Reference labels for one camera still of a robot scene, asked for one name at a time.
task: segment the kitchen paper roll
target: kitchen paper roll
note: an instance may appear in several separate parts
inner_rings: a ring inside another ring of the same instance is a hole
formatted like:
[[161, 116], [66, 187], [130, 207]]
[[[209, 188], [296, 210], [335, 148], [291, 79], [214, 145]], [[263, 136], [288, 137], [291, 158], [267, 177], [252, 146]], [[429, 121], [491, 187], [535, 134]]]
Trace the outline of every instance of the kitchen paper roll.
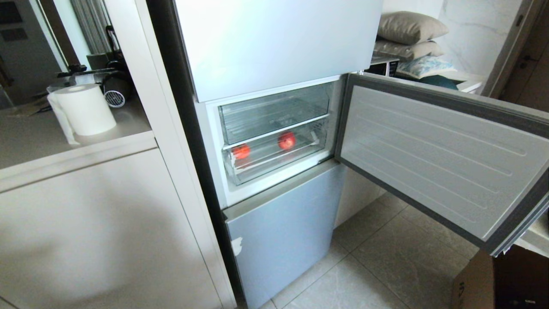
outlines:
[[48, 95], [48, 101], [70, 144], [78, 144], [73, 133], [88, 136], [103, 133], [116, 126], [98, 84], [59, 89]]

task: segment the red tomato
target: red tomato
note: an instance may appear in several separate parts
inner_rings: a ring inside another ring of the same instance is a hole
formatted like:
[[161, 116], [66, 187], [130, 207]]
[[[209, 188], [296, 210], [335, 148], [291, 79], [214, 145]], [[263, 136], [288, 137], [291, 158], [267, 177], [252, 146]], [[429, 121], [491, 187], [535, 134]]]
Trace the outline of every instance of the red tomato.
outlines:
[[232, 148], [232, 152], [237, 160], [245, 159], [250, 155], [250, 147], [246, 144], [238, 145]]
[[295, 146], [295, 135], [293, 132], [285, 132], [278, 137], [278, 147], [288, 150]]

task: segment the refrigerator door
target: refrigerator door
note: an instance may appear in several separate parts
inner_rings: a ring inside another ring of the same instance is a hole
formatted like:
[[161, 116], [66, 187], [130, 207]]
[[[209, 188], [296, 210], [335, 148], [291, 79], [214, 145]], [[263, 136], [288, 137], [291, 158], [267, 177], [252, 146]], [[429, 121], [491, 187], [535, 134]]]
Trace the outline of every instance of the refrigerator door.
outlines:
[[368, 68], [382, 8], [382, 0], [174, 3], [199, 102]]
[[492, 255], [547, 208], [549, 114], [350, 75], [336, 158]]
[[344, 171], [330, 160], [223, 211], [248, 308], [328, 252]]

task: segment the three-door refrigerator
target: three-door refrigerator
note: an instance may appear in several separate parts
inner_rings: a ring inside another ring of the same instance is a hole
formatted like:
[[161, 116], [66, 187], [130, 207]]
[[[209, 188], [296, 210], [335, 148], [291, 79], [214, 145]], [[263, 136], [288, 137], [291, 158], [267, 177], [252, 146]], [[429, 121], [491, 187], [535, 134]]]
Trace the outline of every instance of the three-door refrigerator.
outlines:
[[382, 1], [149, 1], [233, 288], [326, 254], [344, 166], [498, 255], [547, 209], [543, 112], [369, 66]]

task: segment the blue patterned pillow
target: blue patterned pillow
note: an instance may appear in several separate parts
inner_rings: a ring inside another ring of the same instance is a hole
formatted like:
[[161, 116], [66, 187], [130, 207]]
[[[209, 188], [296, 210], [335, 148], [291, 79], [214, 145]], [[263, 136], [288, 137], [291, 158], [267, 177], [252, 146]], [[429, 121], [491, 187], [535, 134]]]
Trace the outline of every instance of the blue patterned pillow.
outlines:
[[422, 79], [427, 76], [438, 75], [442, 72], [457, 71], [453, 65], [438, 57], [423, 56], [408, 62], [399, 62], [396, 73], [415, 79]]

